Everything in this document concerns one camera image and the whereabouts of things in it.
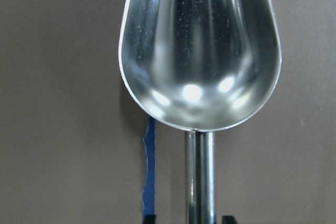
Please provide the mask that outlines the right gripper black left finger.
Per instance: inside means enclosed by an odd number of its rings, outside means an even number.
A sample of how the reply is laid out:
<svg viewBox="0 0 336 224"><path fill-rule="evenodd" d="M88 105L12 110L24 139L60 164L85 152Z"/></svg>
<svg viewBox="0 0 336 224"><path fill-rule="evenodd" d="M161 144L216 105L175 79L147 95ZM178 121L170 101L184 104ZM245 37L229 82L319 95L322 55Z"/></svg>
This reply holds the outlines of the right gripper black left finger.
<svg viewBox="0 0 336 224"><path fill-rule="evenodd" d="M146 215L143 218L143 224L156 224L156 215Z"/></svg>

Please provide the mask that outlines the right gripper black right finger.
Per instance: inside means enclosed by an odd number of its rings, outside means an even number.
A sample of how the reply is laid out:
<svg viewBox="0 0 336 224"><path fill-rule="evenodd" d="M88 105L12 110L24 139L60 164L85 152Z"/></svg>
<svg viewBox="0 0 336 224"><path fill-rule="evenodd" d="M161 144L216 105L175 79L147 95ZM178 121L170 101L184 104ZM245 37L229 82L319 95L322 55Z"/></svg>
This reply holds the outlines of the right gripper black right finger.
<svg viewBox="0 0 336 224"><path fill-rule="evenodd" d="M236 224L236 219L234 216L222 216L222 224Z"/></svg>

